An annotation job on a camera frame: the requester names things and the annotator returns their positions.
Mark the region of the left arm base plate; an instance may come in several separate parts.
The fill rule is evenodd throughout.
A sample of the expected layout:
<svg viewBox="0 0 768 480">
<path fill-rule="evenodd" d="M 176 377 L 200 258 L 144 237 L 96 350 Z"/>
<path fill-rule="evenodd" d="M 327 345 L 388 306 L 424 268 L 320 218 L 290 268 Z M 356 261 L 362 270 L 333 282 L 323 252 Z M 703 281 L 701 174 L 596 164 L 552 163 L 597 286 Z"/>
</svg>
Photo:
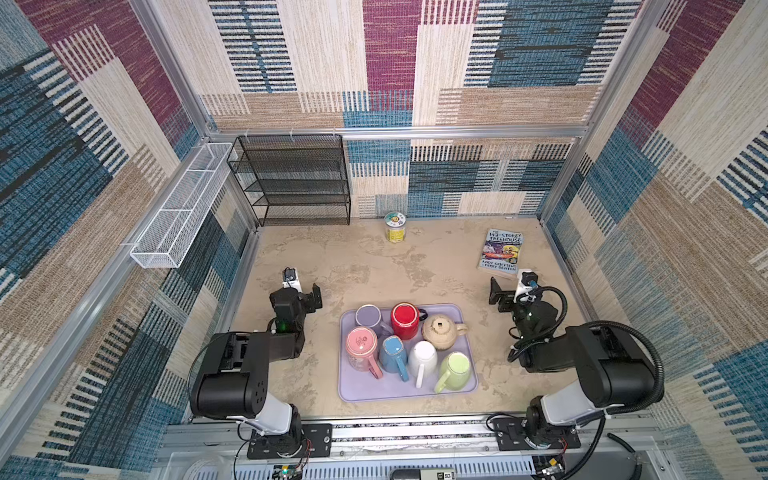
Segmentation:
<svg viewBox="0 0 768 480">
<path fill-rule="evenodd" d="M 282 435 L 250 434 L 246 457 L 249 460 L 296 460 L 330 456 L 333 427 L 329 423 L 291 427 Z"/>
</svg>

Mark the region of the pink patterned mug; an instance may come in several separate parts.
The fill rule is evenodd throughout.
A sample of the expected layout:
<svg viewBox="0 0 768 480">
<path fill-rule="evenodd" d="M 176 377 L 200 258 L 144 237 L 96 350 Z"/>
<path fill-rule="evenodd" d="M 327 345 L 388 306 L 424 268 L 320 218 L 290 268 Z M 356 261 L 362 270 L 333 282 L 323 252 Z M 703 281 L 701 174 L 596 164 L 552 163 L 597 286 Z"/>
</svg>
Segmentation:
<svg viewBox="0 0 768 480">
<path fill-rule="evenodd" d="M 353 328 L 345 339 L 345 351 L 350 365 L 355 370 L 381 379 L 383 373 L 377 361 L 378 346 L 378 336 L 372 329 L 363 326 Z"/>
</svg>

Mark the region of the blue flowered mug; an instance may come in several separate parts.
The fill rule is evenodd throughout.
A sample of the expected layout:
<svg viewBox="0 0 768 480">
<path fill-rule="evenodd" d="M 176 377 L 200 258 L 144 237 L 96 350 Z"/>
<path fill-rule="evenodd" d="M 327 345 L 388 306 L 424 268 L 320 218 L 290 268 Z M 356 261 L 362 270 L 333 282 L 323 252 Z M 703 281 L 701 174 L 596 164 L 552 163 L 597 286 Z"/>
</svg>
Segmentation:
<svg viewBox="0 0 768 480">
<path fill-rule="evenodd" d="M 397 374 L 403 382 L 409 380 L 408 353 L 399 336 L 390 335 L 380 342 L 378 359 L 383 371 Z"/>
</svg>

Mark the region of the lavender mug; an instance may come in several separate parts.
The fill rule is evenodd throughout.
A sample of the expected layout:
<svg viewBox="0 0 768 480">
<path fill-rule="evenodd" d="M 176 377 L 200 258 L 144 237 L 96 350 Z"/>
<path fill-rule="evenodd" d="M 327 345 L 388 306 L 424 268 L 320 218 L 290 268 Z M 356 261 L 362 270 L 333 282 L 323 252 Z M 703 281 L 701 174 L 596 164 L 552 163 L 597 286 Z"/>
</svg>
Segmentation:
<svg viewBox="0 0 768 480">
<path fill-rule="evenodd" d="M 365 304 L 355 312 L 355 323 L 358 327 L 372 330 L 379 338 L 393 334 L 391 326 L 385 321 L 381 310 L 373 304 Z"/>
</svg>

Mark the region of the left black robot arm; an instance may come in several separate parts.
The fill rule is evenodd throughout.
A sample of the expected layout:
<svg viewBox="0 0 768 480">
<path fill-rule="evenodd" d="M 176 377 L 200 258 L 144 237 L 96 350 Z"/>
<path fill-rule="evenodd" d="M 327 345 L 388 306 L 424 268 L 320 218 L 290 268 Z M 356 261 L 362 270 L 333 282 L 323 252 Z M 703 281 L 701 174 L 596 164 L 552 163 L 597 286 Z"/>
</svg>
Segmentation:
<svg viewBox="0 0 768 480">
<path fill-rule="evenodd" d="M 270 294 L 275 317 L 265 331 L 216 334 L 200 353 L 190 408 L 197 417 L 230 420 L 250 458 L 297 458 L 310 453 L 298 408 L 268 391 L 270 364 L 298 358 L 305 345 L 306 316 L 323 306 L 314 284 L 309 293 L 284 287 Z"/>
</svg>

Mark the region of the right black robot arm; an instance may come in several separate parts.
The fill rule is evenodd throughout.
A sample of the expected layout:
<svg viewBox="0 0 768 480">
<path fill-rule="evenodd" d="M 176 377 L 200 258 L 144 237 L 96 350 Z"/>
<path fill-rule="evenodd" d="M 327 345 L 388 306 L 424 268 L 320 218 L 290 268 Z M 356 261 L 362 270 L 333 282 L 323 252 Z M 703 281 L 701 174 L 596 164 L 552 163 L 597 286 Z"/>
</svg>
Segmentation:
<svg viewBox="0 0 768 480">
<path fill-rule="evenodd" d="M 490 304 L 512 317 L 514 340 L 507 360 L 528 373 L 572 369 L 575 382 L 530 401 L 522 416 L 497 413 L 487 419 L 502 451 L 578 446 L 577 428 L 593 420 L 644 410 L 664 396 L 665 368 L 652 342 L 635 328 L 592 321 L 565 328 L 568 301 L 542 286 L 532 271 L 514 290 L 490 281 Z"/>
</svg>

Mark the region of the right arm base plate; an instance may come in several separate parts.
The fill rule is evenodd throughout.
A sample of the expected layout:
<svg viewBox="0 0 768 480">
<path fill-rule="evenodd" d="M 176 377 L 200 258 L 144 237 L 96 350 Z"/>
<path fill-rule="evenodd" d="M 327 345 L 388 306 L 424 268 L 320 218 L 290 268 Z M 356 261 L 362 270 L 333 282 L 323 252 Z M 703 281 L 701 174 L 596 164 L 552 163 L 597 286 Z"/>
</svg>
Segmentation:
<svg viewBox="0 0 768 480">
<path fill-rule="evenodd" d="M 563 451 L 582 446 L 576 429 L 569 426 L 531 426 L 523 417 L 499 415 L 488 417 L 486 427 L 494 434 L 501 451 Z"/>
</svg>

